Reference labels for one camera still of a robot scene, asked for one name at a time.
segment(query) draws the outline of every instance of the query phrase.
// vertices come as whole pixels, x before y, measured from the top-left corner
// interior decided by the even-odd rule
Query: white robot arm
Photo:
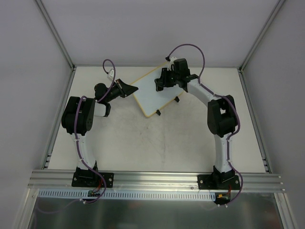
[[[99,83],[94,87],[94,90],[95,98],[71,96],[61,118],[61,125],[71,135],[80,158],[73,175],[73,187],[97,187],[99,183],[97,163],[92,148],[87,143],[87,132],[92,128],[93,117],[107,117],[111,109],[109,104],[111,100],[118,96],[125,98],[137,91],[138,88],[127,85],[118,79],[110,88]]]
[[[162,68],[160,78],[155,79],[156,91],[179,85],[208,107],[207,124],[215,138],[216,161],[211,175],[205,179],[198,178],[199,189],[239,190],[238,176],[232,166],[232,140],[229,137],[238,125],[233,97],[216,95],[200,84],[199,77],[190,74],[185,59],[167,60],[171,66]]]

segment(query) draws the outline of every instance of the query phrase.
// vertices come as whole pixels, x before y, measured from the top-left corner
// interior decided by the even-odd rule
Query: cable
[[[174,49],[170,52],[170,54],[168,54],[168,56],[166,57],[166,60],[168,60],[168,59],[170,58],[171,54],[172,54],[176,49],[178,49],[178,48],[180,48],[180,47],[182,47],[182,46],[192,46],[192,47],[195,47],[196,49],[198,49],[198,50],[200,51],[200,53],[201,53],[201,55],[202,55],[203,64],[202,64],[202,69],[201,69],[201,71],[200,71],[200,73],[199,73],[199,78],[198,78],[198,82],[200,83],[200,78],[201,78],[201,75],[202,75],[203,70],[204,70],[204,67],[205,67],[205,57],[204,57],[203,51],[202,51],[197,45],[194,45],[194,44],[181,44],[181,45],[178,45],[176,48],[174,48]]]
[[[231,101],[230,101],[227,97],[222,96],[222,95],[215,94],[211,89],[209,89],[207,86],[203,85],[203,84],[200,82],[200,78],[201,78],[201,75],[202,75],[203,70],[204,70],[204,67],[205,67],[205,56],[204,56],[203,51],[202,51],[197,45],[194,45],[194,44],[187,44],[187,43],[186,43],[186,44],[178,45],[176,48],[174,48],[174,49],[170,52],[170,54],[166,57],[166,60],[168,61],[169,58],[170,58],[170,56],[171,56],[171,54],[172,54],[176,49],[178,49],[178,48],[180,48],[180,47],[182,47],[182,46],[192,46],[192,47],[195,47],[196,49],[198,49],[198,50],[200,51],[200,53],[201,53],[201,55],[202,55],[202,58],[203,58],[203,65],[202,65],[202,69],[201,69],[201,71],[200,71],[200,73],[199,73],[199,77],[198,77],[198,83],[199,83],[199,85],[200,85],[201,87],[203,87],[205,90],[207,90],[209,93],[211,93],[212,95],[214,95],[214,96],[216,96],[216,97],[219,97],[219,98],[223,98],[225,101],[227,101],[228,104],[229,104],[229,106],[232,108],[232,110],[233,110],[233,112],[234,112],[234,115],[235,115],[235,117],[236,117],[236,119],[237,119],[237,130],[236,130],[235,132],[233,132],[232,134],[230,134],[230,135],[228,136],[228,138],[226,139],[226,140],[227,140],[227,161],[228,161],[228,164],[229,164],[229,166],[231,167],[231,169],[234,170],[234,172],[237,173],[237,174],[240,176],[240,180],[241,180],[241,182],[240,182],[240,189],[239,189],[238,193],[236,194],[236,196],[230,201],[230,203],[231,203],[233,200],[235,200],[235,199],[239,196],[239,194],[242,192],[242,189],[243,189],[243,186],[244,186],[244,179],[243,179],[242,174],[241,174],[240,172],[238,172],[238,171],[234,168],[234,166],[231,164],[231,159],[230,159],[230,147],[229,147],[229,146],[230,146],[230,142],[229,142],[229,141],[230,141],[230,138],[231,138],[232,136],[234,136],[235,134],[237,134],[237,133],[240,131],[240,119],[239,119],[239,116],[238,116],[238,114],[237,114],[237,112],[236,112],[236,109],[235,109],[234,105],[231,103]]]
[[[106,69],[105,69],[105,63],[107,62],[107,60],[108,60],[108,59],[106,59],[106,60],[104,60],[104,61],[103,61],[103,69],[104,69],[104,72],[105,72],[106,74],[108,74],[108,73],[109,73],[109,72],[108,72],[108,71],[106,71]]]
[[[77,109],[76,109],[75,120],[74,120],[74,134],[75,134],[75,139],[76,139],[77,154],[78,154],[78,157],[80,158],[82,164],[83,164],[87,169],[89,169],[91,172],[93,172],[93,173],[95,173],[96,175],[98,175],[98,176],[102,179],[102,181],[103,181],[103,183],[104,183],[104,190],[103,190],[103,192],[102,192],[96,199],[91,200],[91,201],[86,201],[86,200],[84,201],[84,203],[91,204],[91,203],[96,202],[96,201],[97,201],[99,198],[101,198],[102,195],[105,193],[105,191],[106,191],[106,181],[105,181],[104,177],[103,177],[100,173],[96,172],[94,169],[92,169],[90,166],[88,166],[88,165],[85,163],[85,161],[83,160],[82,156],[81,156],[81,151],[80,151],[80,146],[79,146],[79,139],[78,139],[77,132],[76,132],[76,125],[77,125],[77,120],[78,120],[78,114],[79,114],[80,109],[81,109],[81,103],[82,103],[82,101],[83,101],[84,99],[87,99],[87,97],[83,95],[83,96],[81,97],[79,103],[78,103],[78,106],[77,106]]]
[[[39,208],[39,205],[38,205],[38,201],[36,202],[36,209],[40,212],[40,213],[43,213],[43,214],[47,214],[47,215],[51,215],[51,214],[56,214],[56,213],[59,213],[61,211],[63,211],[64,209],[66,209],[68,206],[70,206],[71,204],[73,204],[74,202],[77,202],[77,201],[80,201],[80,199],[74,199],[72,200],[71,202],[69,202],[66,206],[64,206],[63,208],[57,210],[57,211],[44,211],[44,210],[41,210]]]
[[[112,88],[112,86],[113,86],[113,84],[114,84],[114,80],[115,80],[115,72],[116,72],[116,70],[115,70],[114,63],[112,62],[112,60],[109,60],[109,59],[104,60],[104,62],[103,62],[103,69],[104,69],[105,72],[106,72],[106,70],[105,70],[105,68],[104,68],[104,64],[105,64],[106,61],[109,61],[109,62],[112,64],[113,70],[114,70],[114,76],[113,76],[113,80],[112,80],[111,86],[109,87],[108,91],[105,93],[105,95],[104,95],[99,101],[101,101],[101,100],[109,93],[110,89]],[[81,108],[81,103],[82,103],[82,101],[83,101],[84,99],[86,99],[86,98],[87,98],[86,96],[82,96],[82,97],[81,97],[81,99],[80,99],[80,101],[79,101],[79,103],[78,103],[78,106],[77,106],[76,115],[75,115],[75,120],[74,120],[74,135],[75,135],[75,139],[76,139],[77,154],[78,154],[78,157],[80,158],[81,162],[84,164],[84,166],[86,166],[86,167],[87,167],[90,171],[92,171],[93,173],[97,174],[97,175],[101,178],[101,180],[103,181],[103,183],[104,183],[104,190],[103,190],[103,192],[102,192],[96,199],[91,200],[91,201],[84,201],[84,203],[90,204],[90,203],[96,202],[96,201],[97,201],[99,198],[101,198],[102,195],[105,193],[105,191],[106,191],[106,181],[105,181],[104,177],[103,177],[100,173],[96,172],[95,170],[93,170],[92,168],[90,168],[90,167],[85,163],[85,161],[83,160],[83,158],[82,158],[82,156],[81,156],[81,152],[80,152],[79,139],[78,139],[77,132],[76,132],[76,126],[77,126],[78,114],[79,114],[80,108]],[[71,201],[70,203],[68,203],[65,207],[63,207],[62,209],[57,210],[57,211],[44,211],[44,210],[41,210],[41,209],[39,208],[39,206],[38,206],[38,201],[37,201],[37,202],[36,202],[36,209],[37,209],[40,213],[43,213],[43,214],[55,214],[55,213],[61,212],[62,210],[66,209],[68,206],[70,206],[72,203],[77,202],[77,201],[82,201],[82,199],[75,199],[75,200]]]
[[[106,63],[106,61],[109,61],[111,64],[112,64],[112,67],[113,67],[113,79],[112,79],[112,82],[111,82],[111,85],[110,85],[110,87],[108,88],[108,90],[107,90],[107,92],[103,95],[103,97],[102,98],[100,98],[97,102],[99,103],[100,101],[102,101],[105,97],[106,97],[106,95],[109,93],[109,91],[111,90],[111,88],[112,88],[112,86],[113,86],[113,84],[114,84],[114,81],[115,81],[115,73],[116,73],[116,70],[115,70],[115,66],[114,66],[114,63],[112,62],[112,60],[110,60],[110,59],[106,59],[106,60],[104,60],[103,61],[103,69],[104,69],[104,71],[108,74],[108,72],[106,71],[106,69],[105,69],[105,63]]]

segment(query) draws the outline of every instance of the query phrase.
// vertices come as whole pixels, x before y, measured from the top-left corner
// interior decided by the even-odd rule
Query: white wall
[[[70,69],[33,0],[0,2],[0,222],[12,228]]]
[[[283,174],[299,227],[305,227],[305,1],[284,5],[245,70],[273,172]]]
[[[181,43],[207,66],[240,66],[277,0],[43,0],[76,64],[157,66]],[[200,66],[200,53],[177,57]]]

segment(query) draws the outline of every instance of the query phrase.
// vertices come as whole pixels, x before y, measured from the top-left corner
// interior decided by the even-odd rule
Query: white board
[[[150,117],[157,110],[164,108],[184,91],[178,85],[160,92],[156,91],[154,80],[160,77],[163,67],[165,65],[157,67],[132,83],[133,86],[139,88],[138,91],[133,93],[133,96],[146,117]]]
[[[118,67],[117,78],[132,83],[154,68]],[[199,74],[200,68],[191,68]],[[219,94],[231,94],[241,120],[233,138],[233,163],[241,172],[264,173],[243,89],[236,69],[207,68],[202,82]],[[97,83],[110,85],[101,67],[78,67],[69,96],[94,97]],[[95,117],[88,132],[100,170],[212,172],[214,137],[207,126],[207,108],[193,95],[183,93],[161,116],[146,118],[133,96],[111,101],[108,117]],[[60,127],[49,169],[75,170],[73,142]]]

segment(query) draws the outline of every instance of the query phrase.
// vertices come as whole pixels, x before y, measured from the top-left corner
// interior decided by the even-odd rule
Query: white table
[[[117,78],[132,83],[154,68],[118,67]],[[200,68],[191,68],[198,74]],[[202,82],[223,95],[231,94],[241,120],[241,131],[233,137],[233,163],[244,173],[264,173],[246,100],[236,69],[206,68]],[[94,97],[97,83],[110,85],[101,67],[78,67],[69,96]],[[134,97],[110,102],[108,117],[95,117],[88,139],[99,170],[212,172],[214,137],[207,126],[207,107],[188,93],[146,118]],[[49,169],[75,170],[78,157],[71,137],[60,127]]]

